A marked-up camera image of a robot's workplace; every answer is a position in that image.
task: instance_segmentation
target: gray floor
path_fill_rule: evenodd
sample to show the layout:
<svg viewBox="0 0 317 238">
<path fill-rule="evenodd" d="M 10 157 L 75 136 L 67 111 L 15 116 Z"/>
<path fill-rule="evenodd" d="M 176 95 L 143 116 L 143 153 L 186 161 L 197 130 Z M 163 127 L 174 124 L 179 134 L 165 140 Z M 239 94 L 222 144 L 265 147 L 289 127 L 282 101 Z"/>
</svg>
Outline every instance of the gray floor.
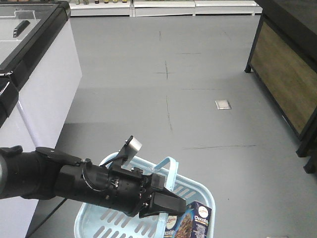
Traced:
<svg viewBox="0 0 317 238">
<path fill-rule="evenodd" d="M 99 163 L 135 135 L 139 156 L 172 156 L 216 202 L 215 238 L 315 238 L 316 177 L 253 74 L 259 16 L 72 18 L 83 78 L 57 148 Z M 232 110 L 219 111 L 215 100 Z M 60 198 L 40 201 L 32 226 Z M 32 238 L 73 237 L 67 201 Z"/>
</svg>

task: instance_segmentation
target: robotic arm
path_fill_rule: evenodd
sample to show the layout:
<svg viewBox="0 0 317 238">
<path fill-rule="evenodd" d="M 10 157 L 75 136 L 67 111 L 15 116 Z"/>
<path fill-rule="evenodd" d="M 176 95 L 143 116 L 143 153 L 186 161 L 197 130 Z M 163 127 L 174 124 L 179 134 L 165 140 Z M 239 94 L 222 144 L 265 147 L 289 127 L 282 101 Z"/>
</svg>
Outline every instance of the robotic arm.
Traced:
<svg viewBox="0 0 317 238">
<path fill-rule="evenodd" d="M 0 148 L 0 199 L 61 196 L 131 217 L 139 213 L 140 218 L 160 212 L 184 213 L 186 201 L 164 187 L 164 176 L 122 168 L 140 148 L 131 136 L 118 155 L 101 166 L 52 148 L 37 147 L 28 153 L 21 146 Z"/>
</svg>

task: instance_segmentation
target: store shelf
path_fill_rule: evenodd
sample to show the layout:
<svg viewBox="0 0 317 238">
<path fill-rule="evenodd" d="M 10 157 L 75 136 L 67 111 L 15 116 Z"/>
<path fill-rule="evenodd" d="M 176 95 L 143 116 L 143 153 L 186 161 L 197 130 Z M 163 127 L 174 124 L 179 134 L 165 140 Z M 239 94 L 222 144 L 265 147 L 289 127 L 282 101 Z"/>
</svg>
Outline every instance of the store shelf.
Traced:
<svg viewBox="0 0 317 238">
<path fill-rule="evenodd" d="M 193 0 L 135 0 L 133 16 L 194 15 Z"/>
<path fill-rule="evenodd" d="M 195 14 L 256 14 L 262 9 L 252 0 L 134 0 L 105 4 L 100 0 L 95 4 L 90 0 L 88 5 L 69 5 L 72 16 L 129 15 L 129 16 L 168 16 Z"/>
<path fill-rule="evenodd" d="M 256 14 L 262 9 L 250 0 L 196 0 L 196 14 Z"/>
<path fill-rule="evenodd" d="M 90 0 L 89 4 L 82 3 L 75 4 L 74 0 L 69 3 L 71 9 L 71 16 L 100 16 L 100 15 L 129 15 L 132 16 L 131 1 L 117 3 L 104 3 L 100 0 L 99 4 Z"/>
</svg>

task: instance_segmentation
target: plastic shopping basket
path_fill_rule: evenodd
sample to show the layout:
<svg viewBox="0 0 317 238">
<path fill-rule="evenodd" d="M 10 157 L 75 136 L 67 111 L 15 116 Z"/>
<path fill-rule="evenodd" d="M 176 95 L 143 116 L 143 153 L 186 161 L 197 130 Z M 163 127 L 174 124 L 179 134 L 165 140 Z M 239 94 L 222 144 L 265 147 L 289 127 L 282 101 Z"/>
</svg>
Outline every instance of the plastic shopping basket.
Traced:
<svg viewBox="0 0 317 238">
<path fill-rule="evenodd" d="M 114 158 L 118 153 L 107 156 L 101 164 Z M 169 170 L 163 168 L 169 163 Z M 212 209 L 211 222 L 207 238 L 213 238 L 215 203 L 212 194 L 202 184 L 177 174 L 178 162 L 167 157 L 159 164 L 143 160 L 135 156 L 125 169 L 138 167 L 144 174 L 157 173 L 167 177 L 165 187 L 178 196 L 186 199 L 186 203 L 199 201 Z M 159 216 L 133 218 L 112 209 L 83 203 L 75 225 L 75 238 L 163 238 L 168 214 Z"/>
</svg>

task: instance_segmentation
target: cereal box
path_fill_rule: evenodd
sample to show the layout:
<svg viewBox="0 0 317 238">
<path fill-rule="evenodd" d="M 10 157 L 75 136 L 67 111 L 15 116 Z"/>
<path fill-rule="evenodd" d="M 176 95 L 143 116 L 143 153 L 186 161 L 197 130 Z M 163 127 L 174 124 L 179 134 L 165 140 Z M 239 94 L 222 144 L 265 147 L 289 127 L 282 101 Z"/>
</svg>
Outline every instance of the cereal box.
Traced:
<svg viewBox="0 0 317 238">
<path fill-rule="evenodd" d="M 206 238 L 211 208 L 194 201 L 182 216 L 169 216 L 164 238 Z"/>
</svg>

